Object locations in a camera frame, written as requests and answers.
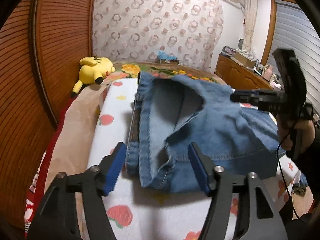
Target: window blind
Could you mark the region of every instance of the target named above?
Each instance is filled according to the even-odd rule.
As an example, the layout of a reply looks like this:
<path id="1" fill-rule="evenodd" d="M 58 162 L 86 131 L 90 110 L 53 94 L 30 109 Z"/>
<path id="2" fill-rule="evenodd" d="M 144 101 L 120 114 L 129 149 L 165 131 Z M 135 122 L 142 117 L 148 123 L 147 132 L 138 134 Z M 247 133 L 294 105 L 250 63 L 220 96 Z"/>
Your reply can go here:
<path id="1" fill-rule="evenodd" d="M 276 28 L 267 65 L 279 74 L 273 51 L 278 47 L 293 49 L 306 79 L 307 101 L 320 113 L 319 36 L 297 4 L 276 0 L 276 10 Z"/>

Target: human hand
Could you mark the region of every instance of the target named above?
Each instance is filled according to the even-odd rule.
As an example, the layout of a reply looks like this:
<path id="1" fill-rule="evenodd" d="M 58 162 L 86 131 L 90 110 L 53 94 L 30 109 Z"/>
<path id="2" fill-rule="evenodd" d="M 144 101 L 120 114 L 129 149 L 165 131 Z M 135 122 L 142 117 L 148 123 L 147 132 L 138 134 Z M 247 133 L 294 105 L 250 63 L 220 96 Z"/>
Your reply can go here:
<path id="1" fill-rule="evenodd" d="M 287 123 L 282 122 L 281 115 L 277 115 L 276 120 L 278 122 L 278 137 L 280 142 L 284 139 L 284 137 L 289 133 L 289 129 L 295 124 L 294 121 L 288 121 Z M 294 127 L 297 130 L 302 130 L 302 143 L 301 143 L 301 153 L 304 153 L 310 145 L 313 143 L 316 137 L 316 130 L 313 126 L 311 120 L 299 120 Z M 284 140 L 281 144 L 281 147 L 289 151 L 292 148 L 292 141 L 290 140 L 290 135 Z"/>

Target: bed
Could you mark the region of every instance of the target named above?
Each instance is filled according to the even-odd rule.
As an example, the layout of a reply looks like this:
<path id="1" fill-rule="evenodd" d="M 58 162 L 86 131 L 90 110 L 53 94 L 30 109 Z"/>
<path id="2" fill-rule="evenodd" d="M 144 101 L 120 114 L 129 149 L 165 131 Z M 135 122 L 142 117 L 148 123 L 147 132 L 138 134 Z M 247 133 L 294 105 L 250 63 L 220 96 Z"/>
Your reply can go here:
<path id="1" fill-rule="evenodd" d="M 216 75 L 184 66 L 149 63 L 132 65 L 125 62 L 114 66 L 116 72 L 109 75 L 102 85 L 84 88 L 75 100 L 70 99 L 62 111 L 58 130 L 27 192 L 26 232 L 43 193 L 59 171 L 69 175 L 84 172 L 90 166 L 100 163 L 105 155 L 112 154 L 117 142 L 127 140 L 137 89 L 136 75 L 140 69 L 162 78 L 182 74 L 225 85 Z M 300 180 L 300 172 L 286 156 L 280 159 L 280 163 L 291 192 L 292 185 Z M 279 167 L 277 175 L 264 180 L 264 183 L 277 210 L 280 210 L 289 196 Z M 237 202 L 237 195 L 234 194 L 226 240 L 233 236 Z M 83 238 L 89 239 L 79 195 L 76 196 L 76 204 L 80 230 Z M 122 172 L 115 190 L 104 198 L 104 204 L 117 239 L 188 240 L 199 236 L 210 199 L 201 192 L 165 194 L 142 188 L 138 178 L 129 178 Z"/>

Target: white wall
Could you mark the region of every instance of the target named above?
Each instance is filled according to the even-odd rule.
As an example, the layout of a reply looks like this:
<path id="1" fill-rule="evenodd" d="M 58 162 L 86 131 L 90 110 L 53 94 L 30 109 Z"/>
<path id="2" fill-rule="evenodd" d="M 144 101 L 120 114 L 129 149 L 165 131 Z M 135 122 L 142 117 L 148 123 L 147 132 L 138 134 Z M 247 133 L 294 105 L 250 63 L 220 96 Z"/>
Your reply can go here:
<path id="1" fill-rule="evenodd" d="M 244 29 L 243 21 L 244 15 L 241 11 L 240 4 L 229 3 L 220 0 L 223 9 L 223 31 L 220 40 L 212 53 L 211 71 L 216 68 L 218 57 L 224 46 L 230 46 L 232 48 L 238 48 L 238 42 L 240 38 L 243 38 Z"/>
<path id="2" fill-rule="evenodd" d="M 258 0 L 257 20 L 252 36 L 252 49 L 261 61 L 266 45 L 271 12 L 271 0 Z"/>

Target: wooden wardrobe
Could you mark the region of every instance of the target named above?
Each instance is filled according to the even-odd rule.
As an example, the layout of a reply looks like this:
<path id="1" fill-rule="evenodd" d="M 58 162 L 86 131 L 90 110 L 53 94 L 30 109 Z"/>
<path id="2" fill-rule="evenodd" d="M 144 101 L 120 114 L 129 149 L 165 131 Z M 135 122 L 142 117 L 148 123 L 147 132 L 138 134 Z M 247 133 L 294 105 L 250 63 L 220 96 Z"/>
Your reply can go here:
<path id="1" fill-rule="evenodd" d="M 22 0 L 0 30 L 0 213 L 23 228 L 26 191 L 92 54 L 93 0 Z"/>

